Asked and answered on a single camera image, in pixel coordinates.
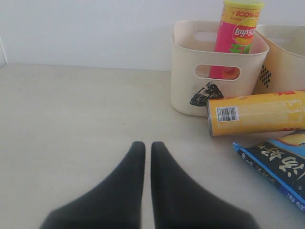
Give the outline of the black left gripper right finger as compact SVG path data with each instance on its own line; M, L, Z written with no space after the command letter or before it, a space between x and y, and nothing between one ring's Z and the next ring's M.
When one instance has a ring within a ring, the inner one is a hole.
M151 147L151 194L157 229L258 229L254 217L194 181L163 142Z

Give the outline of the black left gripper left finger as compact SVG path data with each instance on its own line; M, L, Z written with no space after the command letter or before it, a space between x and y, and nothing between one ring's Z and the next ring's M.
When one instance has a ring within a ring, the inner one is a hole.
M42 229L139 229L145 144L132 143L119 165L95 188L49 213Z

